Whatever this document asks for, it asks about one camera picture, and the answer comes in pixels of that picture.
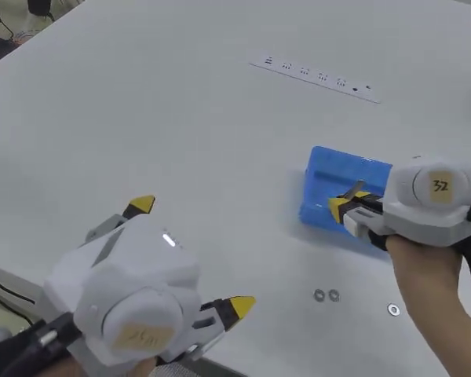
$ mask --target metal washer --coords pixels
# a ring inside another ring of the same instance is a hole
[[[325,295],[324,292],[321,291],[320,289],[316,289],[316,290],[314,291],[314,299],[315,299],[317,302],[323,302],[325,298],[326,298],[326,295]]]
[[[336,289],[330,289],[328,291],[328,297],[333,302],[339,302],[340,301],[340,292],[337,291]]]
[[[400,308],[396,304],[389,304],[387,305],[387,311],[393,317],[398,317],[401,314]]]

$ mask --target human hand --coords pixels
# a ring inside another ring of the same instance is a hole
[[[127,373],[129,377],[148,377],[155,368],[157,360],[153,357],[151,359],[143,360],[134,369]],[[57,363],[53,367],[40,373],[37,377],[84,377],[86,373],[80,367],[79,363],[74,358],[70,357]]]
[[[460,254],[449,247],[420,245],[400,236],[388,237],[385,245],[409,310],[437,299],[458,302]]]

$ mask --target white tabletop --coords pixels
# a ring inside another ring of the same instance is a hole
[[[248,64],[264,52],[369,82],[382,102]],[[41,284],[153,193],[199,256],[201,292],[257,298],[212,360],[251,376],[444,375],[384,255],[298,221],[315,145],[471,160],[471,6],[89,0],[0,62],[0,268]]]

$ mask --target electrical outlet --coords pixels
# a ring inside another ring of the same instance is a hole
[[[290,63],[290,61],[292,60],[280,60],[267,55],[251,62],[250,64],[294,79],[300,79],[301,81],[309,82],[317,86],[322,86],[337,92],[358,97],[366,101],[374,102],[376,104],[380,103],[380,100],[375,97],[371,85],[353,82],[341,76],[327,74],[323,70],[311,68],[306,64],[297,64],[296,62]]]

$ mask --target blue box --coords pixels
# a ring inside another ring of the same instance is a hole
[[[324,147],[314,147],[305,171],[304,199],[299,218],[308,225],[347,232],[337,224],[328,208],[328,199],[346,193],[359,179],[363,191],[384,195],[392,165]]]

